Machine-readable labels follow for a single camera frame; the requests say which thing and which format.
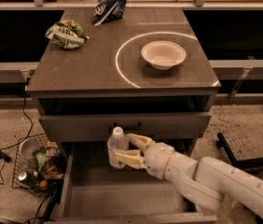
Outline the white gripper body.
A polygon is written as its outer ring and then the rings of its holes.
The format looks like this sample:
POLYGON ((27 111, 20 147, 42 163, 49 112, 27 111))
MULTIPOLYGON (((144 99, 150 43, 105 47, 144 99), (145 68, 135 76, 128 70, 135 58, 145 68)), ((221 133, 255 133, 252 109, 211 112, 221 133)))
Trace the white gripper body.
POLYGON ((145 151, 146 171, 158 179, 164 179, 169 158, 174 153, 174 148, 165 143, 154 143, 145 151))

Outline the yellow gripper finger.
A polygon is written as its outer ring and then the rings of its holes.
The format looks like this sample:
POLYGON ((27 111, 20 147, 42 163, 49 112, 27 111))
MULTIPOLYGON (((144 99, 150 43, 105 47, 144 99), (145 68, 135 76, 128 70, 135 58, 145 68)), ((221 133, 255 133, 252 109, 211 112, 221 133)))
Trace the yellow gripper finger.
POLYGON ((134 169, 145 169, 145 158, 141 155, 139 149, 120 150, 115 152, 118 161, 134 169))
POLYGON ((150 137, 138 135, 135 133, 128 133, 127 137, 130 143, 138 147, 142 152, 145 152, 149 146, 155 143, 155 141, 150 137))

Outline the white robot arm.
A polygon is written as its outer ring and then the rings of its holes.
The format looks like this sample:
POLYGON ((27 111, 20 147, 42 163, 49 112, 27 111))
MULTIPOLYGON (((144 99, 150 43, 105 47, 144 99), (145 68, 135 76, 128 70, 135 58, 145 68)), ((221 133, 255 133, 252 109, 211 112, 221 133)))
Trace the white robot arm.
POLYGON ((134 169, 173 184, 177 192, 213 212, 226 195, 263 219, 263 180, 212 157, 196 161, 165 143, 134 133, 128 135, 132 150, 117 149, 115 157, 134 169))

